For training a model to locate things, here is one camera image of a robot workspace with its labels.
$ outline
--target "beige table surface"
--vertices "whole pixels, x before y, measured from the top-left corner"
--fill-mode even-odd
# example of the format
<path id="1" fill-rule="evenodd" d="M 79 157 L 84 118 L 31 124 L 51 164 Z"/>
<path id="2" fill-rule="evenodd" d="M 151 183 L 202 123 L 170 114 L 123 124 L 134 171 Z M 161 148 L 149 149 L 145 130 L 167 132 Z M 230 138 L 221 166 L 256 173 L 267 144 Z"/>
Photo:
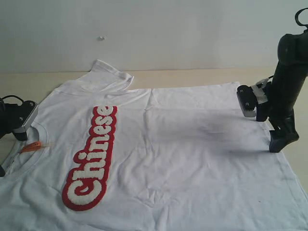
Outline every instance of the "beige table surface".
<path id="1" fill-rule="evenodd" d="M 130 89 L 188 87 L 239 81 L 251 85 L 272 75 L 275 67 L 245 69 L 209 69 L 175 71 L 128 71 L 135 76 Z M 40 102 L 54 88 L 85 72 L 0 74 L 0 96 L 15 94 L 24 100 Z M 308 192 L 308 82 L 304 85 L 295 105 L 295 123 L 300 139 L 287 146 L 285 153 L 303 188 Z M 12 134 L 0 139 L 0 163 L 14 144 Z"/>

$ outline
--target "white wall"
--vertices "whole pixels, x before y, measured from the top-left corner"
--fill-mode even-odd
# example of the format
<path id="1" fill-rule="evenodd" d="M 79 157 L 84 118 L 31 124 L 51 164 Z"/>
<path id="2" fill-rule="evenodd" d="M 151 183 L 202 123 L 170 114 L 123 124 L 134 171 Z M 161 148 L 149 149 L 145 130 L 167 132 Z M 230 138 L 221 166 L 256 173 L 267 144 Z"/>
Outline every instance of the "white wall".
<path id="1" fill-rule="evenodd" d="M 0 6 L 0 72 L 273 65 L 307 0 L 8 0 Z M 301 19 L 308 23 L 308 13 Z M 98 36 L 106 37 L 98 41 Z"/>

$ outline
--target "red embroidered patch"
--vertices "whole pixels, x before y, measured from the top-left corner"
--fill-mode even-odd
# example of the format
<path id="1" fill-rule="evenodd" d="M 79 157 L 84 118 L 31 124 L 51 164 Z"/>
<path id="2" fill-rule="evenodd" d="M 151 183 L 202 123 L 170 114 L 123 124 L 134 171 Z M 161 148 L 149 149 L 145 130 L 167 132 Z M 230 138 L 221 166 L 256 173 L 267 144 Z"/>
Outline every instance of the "red embroidered patch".
<path id="1" fill-rule="evenodd" d="M 79 167 L 69 171 L 62 191 L 63 203 L 70 209 L 84 211 L 96 206 L 106 193 L 117 107 L 93 109 L 89 138 L 83 150 L 74 155 Z"/>

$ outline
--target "t-shirt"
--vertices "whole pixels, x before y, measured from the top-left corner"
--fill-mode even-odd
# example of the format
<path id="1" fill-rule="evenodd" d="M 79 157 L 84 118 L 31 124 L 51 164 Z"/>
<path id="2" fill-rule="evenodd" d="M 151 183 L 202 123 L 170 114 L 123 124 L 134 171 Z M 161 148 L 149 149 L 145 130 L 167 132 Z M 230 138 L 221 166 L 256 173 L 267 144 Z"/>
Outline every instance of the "t-shirt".
<path id="1" fill-rule="evenodd" d="M 3 164 L 1 230 L 308 229 L 307 196 L 267 125 L 243 117 L 239 83 L 132 81 L 96 61 L 39 104 Z M 18 154 L 37 140 L 47 147 Z"/>

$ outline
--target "white cloth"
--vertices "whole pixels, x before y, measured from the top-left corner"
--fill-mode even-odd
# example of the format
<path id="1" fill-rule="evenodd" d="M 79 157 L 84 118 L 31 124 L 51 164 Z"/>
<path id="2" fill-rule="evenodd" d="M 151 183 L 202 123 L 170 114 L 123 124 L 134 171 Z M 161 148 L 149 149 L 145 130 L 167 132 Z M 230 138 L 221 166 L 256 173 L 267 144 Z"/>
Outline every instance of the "white cloth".
<path id="1" fill-rule="evenodd" d="M 3 164 L 1 230 L 308 229 L 307 196 L 267 126 L 243 117 L 239 83 L 125 90 L 132 80 L 97 61 L 39 105 Z M 36 140 L 50 147 L 17 154 Z"/>

